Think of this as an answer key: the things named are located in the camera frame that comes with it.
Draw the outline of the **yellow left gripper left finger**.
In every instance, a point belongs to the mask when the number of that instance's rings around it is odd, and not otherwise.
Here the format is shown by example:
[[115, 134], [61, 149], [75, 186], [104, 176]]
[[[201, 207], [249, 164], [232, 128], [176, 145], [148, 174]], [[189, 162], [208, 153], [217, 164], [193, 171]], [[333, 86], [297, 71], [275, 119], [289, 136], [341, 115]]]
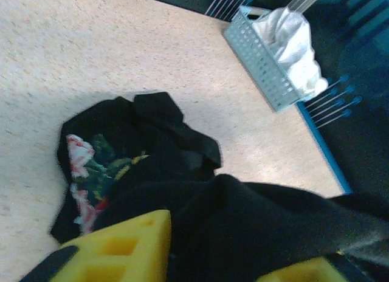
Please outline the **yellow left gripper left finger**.
[[156, 210], [70, 240], [23, 281], [165, 281], [171, 216]]

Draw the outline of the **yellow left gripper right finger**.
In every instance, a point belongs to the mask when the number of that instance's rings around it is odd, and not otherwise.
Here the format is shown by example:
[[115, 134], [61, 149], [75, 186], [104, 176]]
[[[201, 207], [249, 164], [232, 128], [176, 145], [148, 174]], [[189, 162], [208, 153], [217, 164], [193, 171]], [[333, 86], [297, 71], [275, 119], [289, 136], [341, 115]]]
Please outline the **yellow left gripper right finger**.
[[312, 258], [275, 270], [257, 279], [258, 282], [349, 282], [374, 281], [343, 253]]

